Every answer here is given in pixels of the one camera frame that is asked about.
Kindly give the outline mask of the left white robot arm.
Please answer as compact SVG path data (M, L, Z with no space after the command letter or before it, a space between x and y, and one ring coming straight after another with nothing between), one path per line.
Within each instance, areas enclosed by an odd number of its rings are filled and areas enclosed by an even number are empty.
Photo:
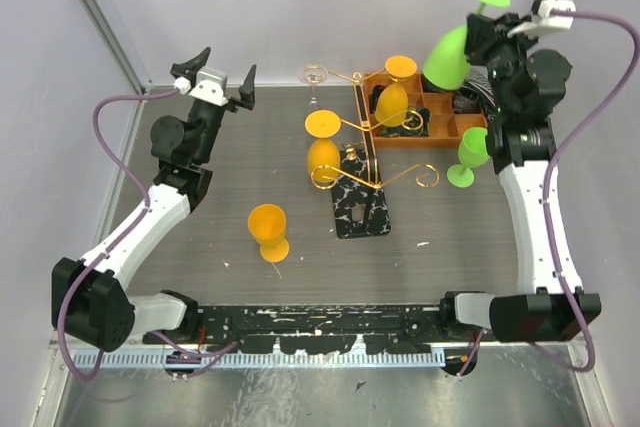
M202 317L198 303L164 290L130 297L135 273L164 237L205 198L212 172L205 165L227 112L255 106L257 68L250 67L238 94L227 94L226 74L208 67L205 48L196 57L172 65L174 93L193 103L186 119L159 117L151 127L151 155L158 173L141 203L101 243L80 259L63 258L52 271L52 325L104 352L129 337L155 331L178 343L194 340Z

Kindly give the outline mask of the gold wine glass rack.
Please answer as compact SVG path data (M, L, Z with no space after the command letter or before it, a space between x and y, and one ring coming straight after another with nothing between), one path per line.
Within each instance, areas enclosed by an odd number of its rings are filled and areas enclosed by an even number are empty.
M330 110L341 120L339 132L331 137L341 155L341 166L336 169L339 177L329 188L316 185L309 175L310 180L317 189L331 193L338 238L345 240L387 235L391 232L391 221L384 188L417 169L426 171L416 177L416 184L422 188L432 188L440 182L440 173L430 164L419 163L383 180L373 140L374 130L382 125L370 120L365 94L366 77L359 72L344 76L327 71L327 78L335 76L352 85L358 121L352 123Z

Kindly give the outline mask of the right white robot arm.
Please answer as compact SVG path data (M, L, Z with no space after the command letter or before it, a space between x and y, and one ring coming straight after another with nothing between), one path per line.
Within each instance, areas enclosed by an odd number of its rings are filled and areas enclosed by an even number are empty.
M511 212L518 291L447 292L438 326L452 341L473 328L500 342L569 341L602 311L599 295L584 290L562 222L552 232L545 222L559 211L557 175L547 171L556 152L550 115L566 95L572 66L555 50L536 49L537 36L516 32L523 21L512 13L497 19L472 13L466 21L465 57L486 69L498 109L486 146Z

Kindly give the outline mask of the clear champagne flute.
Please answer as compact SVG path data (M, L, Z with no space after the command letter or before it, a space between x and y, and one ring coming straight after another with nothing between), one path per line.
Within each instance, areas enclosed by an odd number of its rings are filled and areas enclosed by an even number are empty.
M317 87L326 80L328 71L321 65L307 64L299 70L298 76L310 87L309 112L313 113L319 108Z

